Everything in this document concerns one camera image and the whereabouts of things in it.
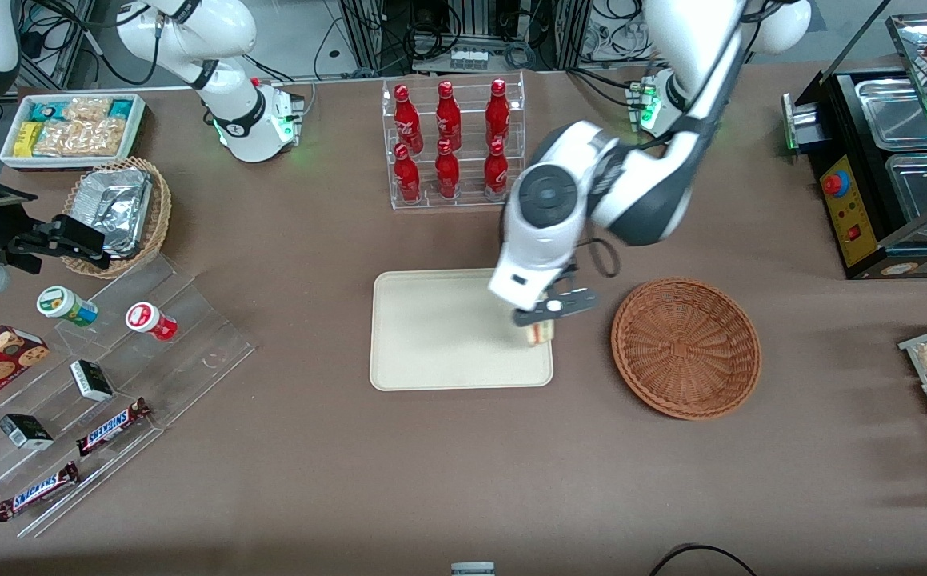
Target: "aluminum foil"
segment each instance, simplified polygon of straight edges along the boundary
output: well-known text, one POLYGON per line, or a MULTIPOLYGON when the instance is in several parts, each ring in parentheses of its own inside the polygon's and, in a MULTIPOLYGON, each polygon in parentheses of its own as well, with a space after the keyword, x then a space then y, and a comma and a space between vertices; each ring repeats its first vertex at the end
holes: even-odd
POLYGON ((104 234, 104 251, 114 259, 140 252, 151 175, 138 168, 94 172, 83 176, 69 216, 104 234))

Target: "yellow control panel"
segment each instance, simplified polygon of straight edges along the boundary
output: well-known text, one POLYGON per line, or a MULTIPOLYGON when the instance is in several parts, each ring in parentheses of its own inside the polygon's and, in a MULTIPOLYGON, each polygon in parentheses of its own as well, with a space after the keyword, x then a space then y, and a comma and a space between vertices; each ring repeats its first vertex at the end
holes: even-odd
POLYGON ((840 253, 847 266, 854 266, 876 251, 876 235, 872 232, 865 204, 861 203, 850 162, 844 156, 818 180, 825 206, 837 234, 840 253))

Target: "brown woven basket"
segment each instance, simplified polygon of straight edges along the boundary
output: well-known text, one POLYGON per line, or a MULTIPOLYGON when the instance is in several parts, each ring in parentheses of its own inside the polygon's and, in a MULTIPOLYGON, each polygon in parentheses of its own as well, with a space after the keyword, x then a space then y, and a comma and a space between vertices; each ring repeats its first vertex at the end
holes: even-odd
MULTIPOLYGON (((148 172, 154 179, 154 187, 150 193, 150 206, 146 207, 146 222, 144 222, 144 230, 142 230, 142 236, 140 237, 140 253, 127 260, 111 260, 111 266, 108 266, 108 270, 101 270, 89 262, 84 262, 84 260, 62 258, 65 266, 68 266, 68 269, 76 274, 95 276, 105 280, 118 278, 130 267, 135 266, 135 263, 156 254, 161 245, 164 244, 164 237, 168 234, 168 218, 171 216, 171 192, 168 190, 168 182, 164 182, 161 172, 153 164, 142 158, 126 158, 126 160, 119 160, 93 168, 89 174, 105 170, 120 170, 122 168, 140 168, 148 172)), ((76 199, 76 190, 78 189, 79 182, 76 182, 75 186, 72 186, 72 193, 65 200, 66 214, 72 211, 72 203, 76 199)))
POLYGON ((737 303, 691 278, 660 278, 631 292, 613 320, 613 360, 650 407, 705 420, 733 412, 761 371, 755 327, 737 303))

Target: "clear acrylic stand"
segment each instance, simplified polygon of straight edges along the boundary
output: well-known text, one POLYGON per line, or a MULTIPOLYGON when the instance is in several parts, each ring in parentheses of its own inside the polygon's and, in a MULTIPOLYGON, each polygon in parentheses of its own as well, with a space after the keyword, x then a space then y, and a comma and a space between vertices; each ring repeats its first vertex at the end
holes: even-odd
POLYGON ((524 75, 460 75, 453 76, 453 94, 460 105, 463 124, 463 146, 456 150, 460 163, 460 192, 455 200, 445 200, 438 193, 438 175, 434 171, 434 160, 438 157, 435 145, 438 143, 438 125, 434 111, 438 108, 438 85, 430 78, 414 77, 386 80, 382 84, 382 126, 386 132, 386 164, 389 167, 389 190, 394 209, 400 208, 449 208, 453 206, 493 206, 502 201, 485 199, 485 160, 488 158, 488 142, 485 139, 485 108, 492 94, 492 80, 506 81, 506 99, 509 101, 509 139, 505 157, 509 161, 506 174, 506 189, 512 186, 525 167, 525 95, 524 75), (410 89, 410 101, 420 114, 420 134, 424 138, 424 149, 413 157, 420 171, 420 202, 405 204, 396 186, 393 171, 396 157, 393 147, 398 142, 396 132, 396 99, 393 88, 405 84, 410 89))
POLYGON ((19 537, 39 536, 167 429, 193 402, 248 357, 254 347, 207 302, 193 279, 158 255, 116 278, 90 299, 100 311, 86 328, 68 322, 44 338, 53 354, 37 365, 30 382, 0 393, 0 418, 31 414, 54 438, 43 452, 14 447, 0 430, 0 501, 12 498, 75 460, 82 482, 26 508, 6 526, 19 537), (151 302, 178 321, 178 334, 159 342, 126 327, 124 314, 136 302, 151 302), (97 362, 114 396, 94 402, 80 396, 69 364, 97 362), (75 441, 143 397, 153 410, 108 444, 80 459, 75 441))

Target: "coca-cola bottle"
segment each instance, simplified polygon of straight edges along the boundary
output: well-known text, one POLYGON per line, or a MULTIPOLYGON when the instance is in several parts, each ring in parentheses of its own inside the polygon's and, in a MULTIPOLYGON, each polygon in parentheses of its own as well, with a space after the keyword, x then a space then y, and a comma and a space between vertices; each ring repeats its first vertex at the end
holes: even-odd
POLYGON ((506 160, 503 150, 505 145, 502 138, 495 138, 489 146, 491 154, 485 160, 485 198, 491 202, 498 202, 506 196, 506 172, 509 170, 509 161, 506 160))
POLYGON ((501 78, 492 81, 492 98, 485 108, 485 124, 488 126, 485 135, 488 146, 492 146, 495 138, 509 141, 509 102, 506 101, 506 81, 501 78))
POLYGON ((454 200, 459 196, 460 163, 448 138, 438 141, 438 160, 434 161, 434 170, 438 172, 438 193, 442 198, 454 200))
POLYGON ((438 137, 447 138, 453 150, 463 146, 463 127, 460 121, 460 105, 453 98, 453 83, 438 83, 438 108, 434 111, 438 121, 438 137))
POLYGON ((420 154, 420 150, 424 150, 424 138, 420 135, 420 114, 410 102, 410 91, 398 84, 393 95, 396 96, 396 131, 400 142, 405 143, 411 154, 420 154))
POLYGON ((410 158, 410 151, 405 143, 397 142, 393 152, 396 154, 393 172, 396 174, 396 186, 400 190, 400 197, 407 204, 416 204, 420 202, 420 172, 417 171, 417 165, 410 158))

